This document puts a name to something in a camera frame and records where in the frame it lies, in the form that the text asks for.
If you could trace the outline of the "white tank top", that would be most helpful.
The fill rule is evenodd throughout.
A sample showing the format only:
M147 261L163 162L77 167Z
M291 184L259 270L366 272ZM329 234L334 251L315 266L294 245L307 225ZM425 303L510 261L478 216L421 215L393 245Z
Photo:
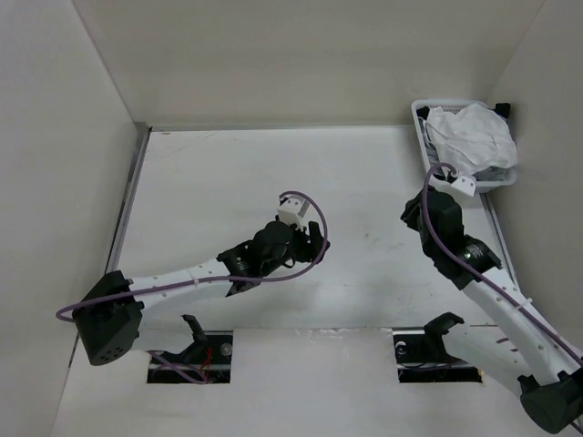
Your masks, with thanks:
M506 121L487 107L472 104L456 113L433 107L424 126L438 159L468 176L517 165L517 146Z

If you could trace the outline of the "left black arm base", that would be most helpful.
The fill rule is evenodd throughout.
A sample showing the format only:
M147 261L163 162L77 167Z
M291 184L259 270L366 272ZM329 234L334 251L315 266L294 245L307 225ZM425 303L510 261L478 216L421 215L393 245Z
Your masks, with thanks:
M233 331L204 330L190 315L182 319L189 327L188 342L177 352L155 351L149 360L147 383L230 383Z

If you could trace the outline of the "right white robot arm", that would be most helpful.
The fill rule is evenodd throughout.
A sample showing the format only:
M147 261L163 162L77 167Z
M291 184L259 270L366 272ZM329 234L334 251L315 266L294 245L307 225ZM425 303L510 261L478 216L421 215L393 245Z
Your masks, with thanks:
M404 207L402 222L416 231L437 271L496 325L498 338L453 312L424 326L422 346L433 360L456 358L512 392L543 431L558 434L582 416L582 353L563 340L514 283L483 241L465 233L454 198L432 187Z

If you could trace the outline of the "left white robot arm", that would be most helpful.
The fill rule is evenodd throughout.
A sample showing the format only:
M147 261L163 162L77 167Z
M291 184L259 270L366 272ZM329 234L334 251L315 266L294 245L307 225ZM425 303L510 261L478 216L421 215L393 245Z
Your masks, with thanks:
M163 310L276 283L279 269L313 269L329 247L328 229L317 222L301 228L276 219L252 239L188 269L134 279L110 271L70 308L71 319L89 363L106 365L133 349L152 349L146 324Z

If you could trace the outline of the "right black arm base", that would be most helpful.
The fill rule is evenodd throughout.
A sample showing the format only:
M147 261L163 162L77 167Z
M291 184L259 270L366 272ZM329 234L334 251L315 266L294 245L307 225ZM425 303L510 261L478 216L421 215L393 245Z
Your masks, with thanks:
M481 383L480 370L449 355L442 337L464 320L447 312L423 328L393 330L394 355L400 383Z

